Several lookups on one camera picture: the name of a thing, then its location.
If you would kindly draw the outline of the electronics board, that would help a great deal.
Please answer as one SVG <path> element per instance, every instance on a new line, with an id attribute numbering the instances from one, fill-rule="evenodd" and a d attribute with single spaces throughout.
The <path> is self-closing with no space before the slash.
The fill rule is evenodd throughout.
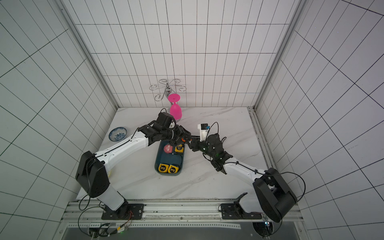
<path id="1" fill-rule="evenodd" d="M 127 228 L 127 224 L 118 225 L 116 228 L 112 228 L 111 223 L 104 223 L 99 227 L 89 229 L 88 234 L 92 239 L 108 238 L 124 232 Z"/>
<path id="2" fill-rule="evenodd" d="M 269 218 L 265 214 L 262 214 L 262 220 L 262 222 L 258 223 L 257 233 L 262 238 L 270 237 L 274 232 L 273 223 L 269 221 Z"/>

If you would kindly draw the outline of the dark teal storage box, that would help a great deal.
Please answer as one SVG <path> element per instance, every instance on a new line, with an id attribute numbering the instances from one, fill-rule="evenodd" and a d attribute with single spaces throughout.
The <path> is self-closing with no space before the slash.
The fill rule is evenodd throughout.
<path id="1" fill-rule="evenodd" d="M 158 148 L 158 152 L 155 160 L 155 171 L 164 176 L 177 176 L 181 173 L 183 169 L 185 149 L 184 149 L 184 152 L 180 154 L 175 152 L 175 147 L 174 147 L 173 152 L 171 154 L 166 154 L 164 152 L 164 146 L 168 144 L 171 145 L 169 141 L 164 141 L 164 140 L 162 140 L 159 144 L 159 148 Z M 180 169 L 176 174 L 169 174 L 168 172 L 160 173 L 158 172 L 159 164 L 179 166 Z"/>

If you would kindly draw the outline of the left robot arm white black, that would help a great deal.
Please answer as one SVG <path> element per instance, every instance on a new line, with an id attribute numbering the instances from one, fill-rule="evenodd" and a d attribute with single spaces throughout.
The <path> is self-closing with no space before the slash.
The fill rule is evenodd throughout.
<path id="1" fill-rule="evenodd" d="M 137 128 L 133 135 L 105 150 L 81 156 L 76 180 L 91 199 L 98 199 L 108 210 L 125 216 L 128 201 L 111 185 L 108 172 L 131 154 L 162 140 L 179 145 L 190 140 L 191 134 L 180 125 L 164 127 L 152 121 Z"/>

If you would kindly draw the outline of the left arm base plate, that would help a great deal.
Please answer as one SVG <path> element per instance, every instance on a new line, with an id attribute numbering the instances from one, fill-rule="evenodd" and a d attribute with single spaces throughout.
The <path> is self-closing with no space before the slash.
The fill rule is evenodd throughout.
<path id="1" fill-rule="evenodd" d="M 108 206 L 104 206 L 101 219 L 108 221 L 141 220 L 144 206 L 144 204 L 123 203 L 116 211 L 113 211 Z"/>

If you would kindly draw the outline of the right electronics board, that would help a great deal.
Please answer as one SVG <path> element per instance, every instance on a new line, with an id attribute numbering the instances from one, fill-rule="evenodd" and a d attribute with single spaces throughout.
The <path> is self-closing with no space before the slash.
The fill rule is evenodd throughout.
<path id="1" fill-rule="evenodd" d="M 262 220 L 262 222 L 258 223 L 257 233 L 262 238 L 270 237 L 274 232 L 273 223 L 269 221 L 269 218 L 265 214 L 262 214 Z"/>

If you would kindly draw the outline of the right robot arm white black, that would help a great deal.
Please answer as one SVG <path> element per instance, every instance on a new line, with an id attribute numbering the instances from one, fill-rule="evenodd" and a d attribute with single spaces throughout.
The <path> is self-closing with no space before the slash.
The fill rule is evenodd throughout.
<path id="1" fill-rule="evenodd" d="M 202 152 L 216 171 L 253 187 L 254 195 L 248 196 L 245 193 L 236 200 L 239 214 L 265 214 L 270 220 L 279 223 L 298 202 L 281 173 L 274 168 L 261 170 L 240 162 L 224 150 L 218 134 L 210 135 L 204 141 L 192 137 L 188 146 L 194 152 Z"/>

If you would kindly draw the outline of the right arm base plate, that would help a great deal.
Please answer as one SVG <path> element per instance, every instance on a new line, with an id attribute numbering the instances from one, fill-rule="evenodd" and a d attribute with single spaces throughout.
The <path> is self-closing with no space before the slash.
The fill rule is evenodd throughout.
<path id="1" fill-rule="evenodd" d="M 239 204 L 220 204 L 218 211 L 223 220 L 261 220 L 261 213 L 246 213 Z"/>

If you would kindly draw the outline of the left electronics board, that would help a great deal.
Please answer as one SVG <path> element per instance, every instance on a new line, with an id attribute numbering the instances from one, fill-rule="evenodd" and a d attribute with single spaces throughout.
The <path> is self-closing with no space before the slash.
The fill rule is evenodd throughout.
<path id="1" fill-rule="evenodd" d="M 99 227 L 89 229 L 88 234 L 92 239 L 108 238 L 124 232 L 127 228 L 127 224 L 118 225 L 116 228 L 112 228 L 111 223 L 104 223 Z"/>

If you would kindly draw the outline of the aluminium mounting rail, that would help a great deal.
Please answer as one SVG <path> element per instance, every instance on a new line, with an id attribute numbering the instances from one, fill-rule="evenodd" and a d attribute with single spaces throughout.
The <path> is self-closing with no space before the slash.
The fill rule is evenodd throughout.
<path id="1" fill-rule="evenodd" d="M 107 240 L 113 237 L 122 237 L 134 229 L 229 229 L 242 230 L 245 223 L 251 224 L 251 235 L 259 236 L 258 223 L 263 220 L 223 220 L 218 211 L 220 204 L 236 203 L 237 199 L 213 199 L 213 200 L 138 200 L 130 201 L 129 204 L 144 204 L 144 212 L 141 220 L 111 221 L 102 220 L 103 207 L 98 201 L 91 201 L 89 205 L 81 202 L 71 202 L 65 209 L 58 230 L 54 235 L 55 240 L 69 238 L 69 232 L 74 231 L 80 239 Z M 274 232 L 270 237 L 262 238 L 270 240 L 281 235 L 288 227 L 293 227 L 292 233 L 298 240 L 307 240 L 309 236 L 304 226 L 304 219 L 298 206 L 279 222 L 273 223 Z M 128 228 L 117 235 L 108 238 L 92 239 L 88 234 L 91 228 L 99 227 L 101 224 L 111 223 L 112 228 L 127 224 Z"/>

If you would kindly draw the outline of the blue white patterned bowl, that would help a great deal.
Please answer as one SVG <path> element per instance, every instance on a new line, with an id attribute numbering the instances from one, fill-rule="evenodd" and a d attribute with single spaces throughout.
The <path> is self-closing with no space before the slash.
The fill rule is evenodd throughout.
<path id="1" fill-rule="evenodd" d="M 108 137 L 112 142 L 119 142 L 127 136 L 127 129 L 124 127 L 117 127 L 110 131 Z"/>

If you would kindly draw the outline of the pink tape measure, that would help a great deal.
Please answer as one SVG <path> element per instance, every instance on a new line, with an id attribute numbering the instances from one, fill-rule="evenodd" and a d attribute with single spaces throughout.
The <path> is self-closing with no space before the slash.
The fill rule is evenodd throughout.
<path id="1" fill-rule="evenodd" d="M 164 152 L 166 154 L 171 154 L 173 152 L 173 149 L 174 149 L 174 147 L 169 145 L 169 144 L 164 146 Z"/>

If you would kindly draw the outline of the silver glass holder stand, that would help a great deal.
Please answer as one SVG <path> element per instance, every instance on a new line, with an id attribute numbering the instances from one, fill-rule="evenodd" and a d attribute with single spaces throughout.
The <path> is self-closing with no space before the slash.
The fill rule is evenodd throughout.
<path id="1" fill-rule="evenodd" d="M 152 92 L 155 92 L 157 90 L 159 90 L 159 91 L 163 90 L 162 94 L 159 93 L 159 94 L 155 95 L 155 101 L 156 102 L 161 102 L 164 99 L 167 99 L 167 101 L 169 102 L 168 96 L 170 94 L 178 94 L 177 90 L 179 92 L 183 93 L 187 90 L 187 87 L 181 84 L 180 79 L 172 79 L 172 80 L 160 79 L 160 80 L 158 80 L 157 84 L 151 85 L 149 87 L 149 89 Z"/>

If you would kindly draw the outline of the pink plastic wine glass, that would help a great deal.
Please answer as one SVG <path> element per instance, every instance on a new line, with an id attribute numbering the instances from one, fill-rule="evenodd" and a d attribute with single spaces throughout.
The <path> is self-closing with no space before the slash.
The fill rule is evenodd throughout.
<path id="1" fill-rule="evenodd" d="M 170 114 L 175 118 L 176 121 L 180 120 L 182 118 L 182 109 L 180 105 L 178 104 L 179 100 L 181 99 L 180 95 L 178 94 L 170 94 L 168 96 L 168 100 L 171 103 L 170 107 Z"/>

